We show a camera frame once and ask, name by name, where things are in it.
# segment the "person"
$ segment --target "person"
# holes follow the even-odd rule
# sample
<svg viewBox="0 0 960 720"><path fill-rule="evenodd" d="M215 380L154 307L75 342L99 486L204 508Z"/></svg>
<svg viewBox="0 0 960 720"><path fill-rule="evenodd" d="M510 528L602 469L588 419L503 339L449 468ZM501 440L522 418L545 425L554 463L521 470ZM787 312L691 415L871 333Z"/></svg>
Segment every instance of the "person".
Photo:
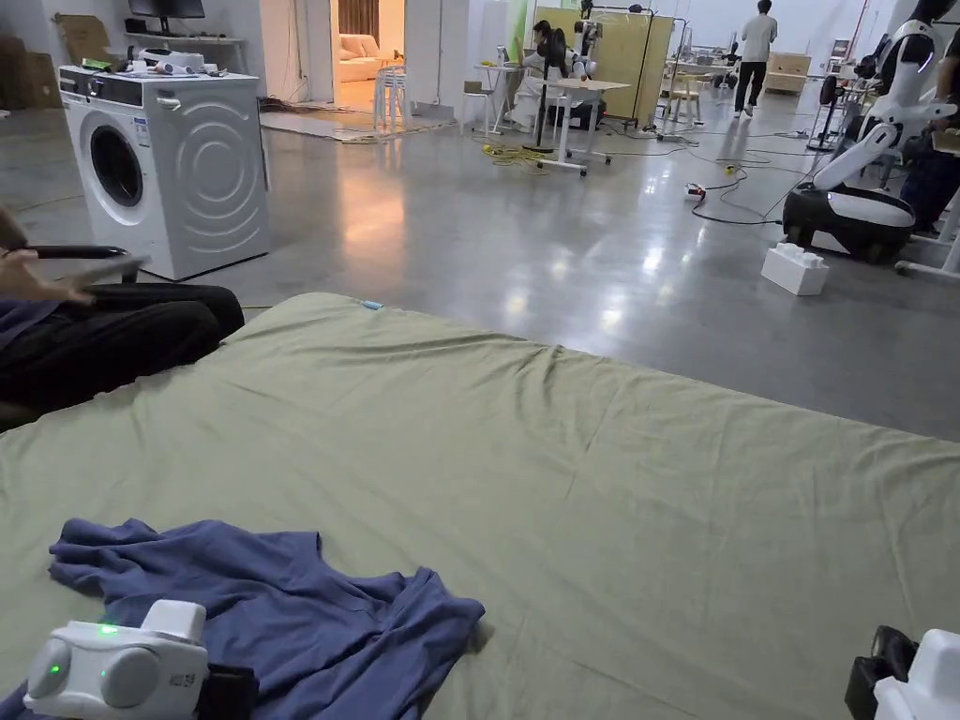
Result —
<svg viewBox="0 0 960 720"><path fill-rule="evenodd" d="M189 365L244 323L237 298L202 285L76 288L30 270L23 230L0 205L0 402L48 413Z"/></svg>
<svg viewBox="0 0 960 720"><path fill-rule="evenodd" d="M733 41L733 45L730 48L730 52L723 57L724 62L727 64L727 67L732 68L730 72L727 73L717 73L713 76L713 86L719 88L724 82L727 83L727 87L735 88L737 75L736 75L736 64L740 61L740 56L736 54L736 51L740 48L740 43L736 40Z"/></svg>
<svg viewBox="0 0 960 720"><path fill-rule="evenodd" d="M733 117L739 119L741 112L748 117L754 116L756 101L763 89L767 76L767 61L770 59L770 45L777 39L777 21L770 17L773 7L770 0L760 0L756 8L760 14L743 28L741 39L744 41L743 59L740 61L740 82L736 89L736 105ZM744 106L747 99L747 85L750 86L750 104Z"/></svg>
<svg viewBox="0 0 960 720"><path fill-rule="evenodd" d="M936 97L941 102L960 105L960 30L954 34L940 63ZM900 199L913 208L916 232L935 232L934 223L960 189L960 157L933 149L932 132L951 128L960 128L960 113L936 120L927 128L913 155L913 169L900 189Z"/></svg>
<svg viewBox="0 0 960 720"><path fill-rule="evenodd" d="M520 66L529 68L533 72L528 72L514 95L514 108L510 111L510 119L523 132L529 132L536 122L537 113L540 111L540 93L543 81L543 62L547 55L548 45L554 40L556 31L550 27L550 23L541 20L534 25L534 45L537 51L528 53L520 61ZM551 66L547 77L551 80L558 80L567 74L567 67L573 60L573 52L567 48L566 65L564 67ZM557 87L546 88L547 105L556 100L561 95Z"/></svg>

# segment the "blue t-shirt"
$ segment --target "blue t-shirt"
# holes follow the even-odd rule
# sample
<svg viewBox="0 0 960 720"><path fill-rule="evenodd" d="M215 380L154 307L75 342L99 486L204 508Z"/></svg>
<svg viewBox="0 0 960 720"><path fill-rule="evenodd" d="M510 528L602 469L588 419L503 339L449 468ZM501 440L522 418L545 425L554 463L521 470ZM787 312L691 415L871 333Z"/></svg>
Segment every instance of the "blue t-shirt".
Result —
<svg viewBox="0 0 960 720"><path fill-rule="evenodd" d="M317 533L253 535L213 520L158 533L134 519L73 519L50 548L50 574L102 594L113 624L138 626L161 598L203 605L210 662L249 667L260 681L256 720L420 717L483 606L451 596L424 567L412 578L349 578L320 548ZM24 692L0 704L0 720L36 717Z"/></svg>
<svg viewBox="0 0 960 720"><path fill-rule="evenodd" d="M16 339L16 336L50 315L57 306L56 300L6 300L0 298L0 350Z"/></svg>

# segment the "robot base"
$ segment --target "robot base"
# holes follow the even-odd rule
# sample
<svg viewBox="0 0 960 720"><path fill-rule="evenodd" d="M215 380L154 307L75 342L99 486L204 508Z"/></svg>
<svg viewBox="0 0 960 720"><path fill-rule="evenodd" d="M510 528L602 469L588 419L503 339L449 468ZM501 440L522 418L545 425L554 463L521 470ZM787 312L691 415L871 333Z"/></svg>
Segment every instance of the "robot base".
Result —
<svg viewBox="0 0 960 720"><path fill-rule="evenodd" d="M913 211L904 201L843 185L826 191L804 183L790 192L783 207L783 231L790 242L836 251L832 243L819 241L828 236L841 252L875 265L896 261L913 225Z"/></svg>

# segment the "man in white shirt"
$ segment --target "man in white shirt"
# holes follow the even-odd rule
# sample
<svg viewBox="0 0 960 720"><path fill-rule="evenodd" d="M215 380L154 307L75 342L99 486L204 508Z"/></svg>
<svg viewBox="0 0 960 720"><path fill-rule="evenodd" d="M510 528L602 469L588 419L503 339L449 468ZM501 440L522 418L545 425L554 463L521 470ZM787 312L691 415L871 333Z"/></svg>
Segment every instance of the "man in white shirt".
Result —
<svg viewBox="0 0 960 720"><path fill-rule="evenodd" d="M763 89L763 80L767 76L767 61L770 59L770 43L777 39L777 21L768 12L773 7L770 0L760 0L756 4L760 14L743 28L743 60L740 62L740 82L736 87L736 106L734 118L746 111L754 116L756 101ZM747 99L747 85L750 86L750 104L744 107Z"/></svg>

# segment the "washing machine control panel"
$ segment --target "washing machine control panel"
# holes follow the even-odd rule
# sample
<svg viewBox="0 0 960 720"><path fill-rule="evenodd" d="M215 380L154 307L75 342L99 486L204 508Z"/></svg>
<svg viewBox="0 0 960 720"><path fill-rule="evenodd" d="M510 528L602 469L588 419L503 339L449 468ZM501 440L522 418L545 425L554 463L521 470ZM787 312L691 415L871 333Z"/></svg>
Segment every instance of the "washing machine control panel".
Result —
<svg viewBox="0 0 960 720"><path fill-rule="evenodd" d="M143 107L143 85L111 77L107 73L60 71L60 90L86 98L109 100L112 103Z"/></svg>

